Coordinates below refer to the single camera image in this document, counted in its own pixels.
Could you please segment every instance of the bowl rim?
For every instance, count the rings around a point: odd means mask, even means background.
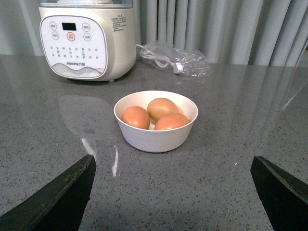
[[[167,92],[167,93],[176,94],[176,95],[179,95],[179,96],[181,96],[181,97],[186,98],[187,100],[189,100],[189,101],[195,106],[195,108],[196,108],[196,110],[197,110],[197,111],[196,111],[195,117],[194,117],[188,124],[185,124],[184,126],[181,126],[181,127],[178,127],[178,128],[173,128],[173,129],[168,129],[168,130],[149,130],[149,129],[136,128],[136,127],[133,127],[132,125],[126,124],[126,123],[124,123],[124,122],[116,115],[116,113],[115,113],[115,112],[116,112],[116,106],[118,105],[118,103],[119,103],[122,99],[124,99],[124,98],[126,98],[126,97],[128,97],[128,96],[134,95],[134,94],[143,93],[143,92],[149,92],[149,91]],[[143,90],[143,91],[138,91],[138,92],[131,93],[131,94],[126,95],[126,96],[122,97],[121,99],[119,99],[119,100],[115,103],[115,106],[114,106],[114,114],[115,114],[116,119],[117,119],[119,122],[121,122],[123,125],[126,125],[126,126],[128,126],[128,127],[130,127],[130,128],[134,128],[134,129],[137,129],[137,130],[140,130],[140,131],[149,131],[149,132],[170,132],[170,131],[175,131],[175,130],[181,129],[181,128],[183,128],[183,127],[187,127],[187,126],[189,126],[190,124],[194,123],[194,121],[195,121],[196,118],[198,117],[199,110],[198,110],[197,105],[196,105],[191,99],[187,98],[187,97],[184,96],[184,95],[180,95],[180,94],[178,94],[178,93],[174,93],[174,92],[171,92],[171,91],[165,91],[165,90]]]

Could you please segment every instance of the digital display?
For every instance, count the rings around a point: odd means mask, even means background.
[[[75,23],[62,23],[63,30],[76,30]]]

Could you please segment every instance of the red button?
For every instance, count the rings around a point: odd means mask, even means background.
[[[70,40],[71,42],[75,40],[75,35],[72,32],[68,32],[66,34],[66,37],[68,40]]]

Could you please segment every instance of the white bowl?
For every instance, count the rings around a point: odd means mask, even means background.
[[[148,130],[135,128],[124,123],[121,116],[125,109],[138,105],[145,110],[153,99],[163,97],[173,101],[190,121],[187,125],[171,130],[155,131],[151,122]],[[190,99],[168,91],[149,90],[136,92],[120,99],[114,108],[114,113],[125,140],[133,147],[150,153],[162,153],[181,146],[187,139],[194,121],[198,116],[198,108]]]

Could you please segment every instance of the table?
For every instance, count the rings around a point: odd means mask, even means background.
[[[57,76],[45,57],[0,55],[0,215],[92,154],[81,231],[272,230],[250,166],[261,155],[308,183],[308,69],[211,67],[182,77],[137,61],[114,82],[86,82]],[[124,140],[113,107],[143,90],[198,106],[179,148],[151,154]]]

